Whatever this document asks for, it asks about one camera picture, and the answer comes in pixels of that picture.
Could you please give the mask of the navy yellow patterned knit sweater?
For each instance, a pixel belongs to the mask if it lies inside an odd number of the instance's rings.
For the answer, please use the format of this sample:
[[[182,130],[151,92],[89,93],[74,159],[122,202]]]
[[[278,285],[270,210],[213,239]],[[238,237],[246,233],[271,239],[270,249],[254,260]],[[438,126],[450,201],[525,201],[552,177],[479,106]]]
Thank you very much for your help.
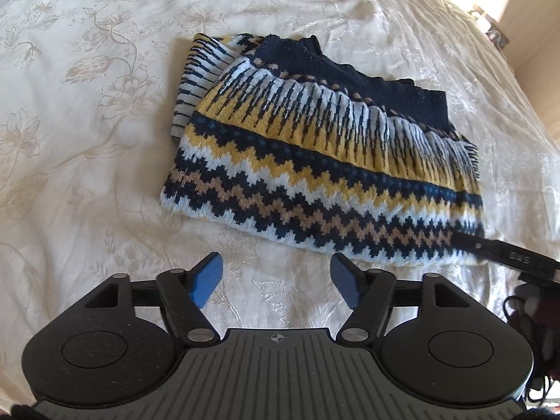
[[[177,92],[168,210],[380,265],[473,266],[476,145],[440,90],[337,64],[315,37],[194,38]]]

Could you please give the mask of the bedside lamp with white shade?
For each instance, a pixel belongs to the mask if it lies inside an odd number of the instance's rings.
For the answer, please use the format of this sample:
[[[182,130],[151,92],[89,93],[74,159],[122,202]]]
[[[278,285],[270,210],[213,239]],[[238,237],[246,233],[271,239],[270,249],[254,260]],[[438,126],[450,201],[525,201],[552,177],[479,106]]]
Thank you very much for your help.
[[[478,0],[477,6],[483,13],[490,17],[492,21],[499,22],[503,17],[510,0]]]

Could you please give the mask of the cream floral embroidered bedspread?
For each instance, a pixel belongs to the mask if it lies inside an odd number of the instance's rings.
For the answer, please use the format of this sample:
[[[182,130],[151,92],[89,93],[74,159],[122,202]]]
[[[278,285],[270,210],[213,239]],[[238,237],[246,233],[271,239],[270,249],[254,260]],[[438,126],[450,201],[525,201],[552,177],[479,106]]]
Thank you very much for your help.
[[[337,328],[328,257],[160,207],[193,36],[316,36],[333,61],[446,93],[476,143],[488,235],[557,257],[559,150],[502,57],[446,0],[9,0],[1,10],[1,405],[28,340],[108,276],[211,251],[217,330]]]

